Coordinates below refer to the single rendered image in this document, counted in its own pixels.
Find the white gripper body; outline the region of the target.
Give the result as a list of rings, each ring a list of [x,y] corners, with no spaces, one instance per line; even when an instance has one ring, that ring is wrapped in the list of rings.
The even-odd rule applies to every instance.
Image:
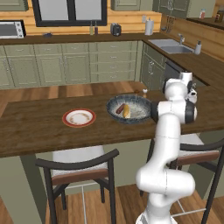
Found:
[[[190,93],[187,95],[187,99],[192,103],[197,102],[197,92],[194,88],[190,89]]]

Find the blue-grey speckled bowl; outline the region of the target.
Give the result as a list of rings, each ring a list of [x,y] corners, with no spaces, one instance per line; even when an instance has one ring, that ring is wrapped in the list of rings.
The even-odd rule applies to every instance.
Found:
[[[129,106],[130,118],[124,117],[123,113],[116,113],[123,104]],[[112,97],[108,100],[106,109],[111,117],[119,123],[141,123],[151,117],[151,102],[136,94],[120,94]]]

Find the yellow bun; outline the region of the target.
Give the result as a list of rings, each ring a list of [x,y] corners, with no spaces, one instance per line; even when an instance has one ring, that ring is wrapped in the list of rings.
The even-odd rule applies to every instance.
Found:
[[[128,104],[124,105],[122,116],[124,118],[130,118],[130,106]]]

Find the red-rimmed white plate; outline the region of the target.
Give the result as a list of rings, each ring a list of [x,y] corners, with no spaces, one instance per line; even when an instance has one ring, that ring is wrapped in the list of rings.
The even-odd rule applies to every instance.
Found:
[[[74,108],[62,116],[62,122],[72,128],[83,128],[92,124],[96,119],[94,111],[87,108]]]

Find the dark dishwasher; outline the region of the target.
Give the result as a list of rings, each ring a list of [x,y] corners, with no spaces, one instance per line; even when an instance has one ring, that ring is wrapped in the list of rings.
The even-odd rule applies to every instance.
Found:
[[[170,60],[167,60],[165,62],[165,70],[164,70],[165,78],[177,79],[181,72],[184,72],[184,69],[178,66],[177,64],[173,63]],[[204,87],[206,85],[204,82],[200,81],[195,76],[192,77],[192,81],[196,84],[196,87]]]

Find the white soap dispenser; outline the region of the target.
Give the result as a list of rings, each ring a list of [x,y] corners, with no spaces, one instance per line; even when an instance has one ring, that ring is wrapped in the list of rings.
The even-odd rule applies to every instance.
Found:
[[[201,47],[202,47],[201,40],[198,40],[198,43],[197,43],[197,45],[195,46],[195,49],[194,49],[194,53],[196,55],[199,55],[200,54]]]

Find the short green base cupboard run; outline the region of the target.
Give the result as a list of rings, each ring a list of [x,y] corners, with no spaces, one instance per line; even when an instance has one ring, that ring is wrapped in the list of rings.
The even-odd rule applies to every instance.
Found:
[[[149,90],[161,90],[165,79],[166,57],[143,44],[141,81]]]

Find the steel sink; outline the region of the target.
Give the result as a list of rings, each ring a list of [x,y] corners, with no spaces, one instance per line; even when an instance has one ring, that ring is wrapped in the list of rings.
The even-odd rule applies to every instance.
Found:
[[[194,50],[186,45],[181,45],[173,39],[150,39],[150,42],[169,54],[194,53]]]

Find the dark wooden chair white cushion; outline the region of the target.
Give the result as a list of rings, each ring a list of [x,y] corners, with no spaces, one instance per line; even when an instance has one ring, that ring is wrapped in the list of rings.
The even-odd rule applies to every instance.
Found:
[[[171,217],[172,204],[193,194],[193,176],[181,165],[198,164],[215,173],[201,224],[207,218],[224,165],[224,138],[205,144],[196,134],[157,134],[151,139],[146,165],[136,174],[138,189],[149,194],[147,207],[136,224],[177,224]]]
[[[61,196],[62,207],[67,209],[65,189],[75,182],[93,180],[100,185],[101,202],[105,202],[104,189],[110,198],[111,223],[116,224],[116,196],[114,158],[117,149],[104,153],[101,145],[71,150],[57,150],[53,161],[38,158],[35,165],[44,168],[45,185],[52,224],[58,224],[54,201]]]

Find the white paper towel roll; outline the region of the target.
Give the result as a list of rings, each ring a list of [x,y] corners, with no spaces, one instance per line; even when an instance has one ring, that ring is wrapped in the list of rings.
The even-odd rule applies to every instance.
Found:
[[[149,18],[145,22],[145,33],[144,34],[146,36],[152,35],[153,34],[153,29],[154,29],[154,21]]]

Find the dark jar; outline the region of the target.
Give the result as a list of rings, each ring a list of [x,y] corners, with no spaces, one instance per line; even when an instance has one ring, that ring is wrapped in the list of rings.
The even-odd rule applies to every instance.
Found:
[[[217,23],[220,23],[223,18],[224,18],[224,10],[218,10],[217,14],[216,14],[216,17],[215,17],[215,21]]]

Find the long green base cupboard run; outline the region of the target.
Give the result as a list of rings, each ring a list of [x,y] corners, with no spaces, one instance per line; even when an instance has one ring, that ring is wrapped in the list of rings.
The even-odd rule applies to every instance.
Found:
[[[139,78],[137,41],[0,45],[0,89]]]

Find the black-framed window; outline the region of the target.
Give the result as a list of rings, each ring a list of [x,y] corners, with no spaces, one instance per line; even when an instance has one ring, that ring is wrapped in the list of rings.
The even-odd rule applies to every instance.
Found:
[[[106,26],[107,0],[31,0],[38,27]]]

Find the silver microwave oven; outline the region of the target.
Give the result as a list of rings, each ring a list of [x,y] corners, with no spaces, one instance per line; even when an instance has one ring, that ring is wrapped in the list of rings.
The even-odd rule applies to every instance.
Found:
[[[23,20],[0,20],[0,39],[23,39],[25,36]]]

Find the hanging kitchen tools rail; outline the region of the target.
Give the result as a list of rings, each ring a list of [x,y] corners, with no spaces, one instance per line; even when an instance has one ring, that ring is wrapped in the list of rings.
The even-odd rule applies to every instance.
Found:
[[[163,32],[170,33],[172,31],[172,27],[175,21],[175,17],[168,16],[166,18],[166,25],[161,28]]]

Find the wide green wall cupboard run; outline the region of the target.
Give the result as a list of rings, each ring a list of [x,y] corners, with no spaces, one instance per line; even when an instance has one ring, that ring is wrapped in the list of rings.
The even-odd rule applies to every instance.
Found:
[[[175,18],[213,15],[216,0],[110,0],[113,11],[155,11]]]

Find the small green wall cupboard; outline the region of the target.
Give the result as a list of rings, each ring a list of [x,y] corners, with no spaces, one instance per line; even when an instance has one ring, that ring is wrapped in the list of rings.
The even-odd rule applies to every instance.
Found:
[[[27,11],[27,0],[0,0],[0,11]]]

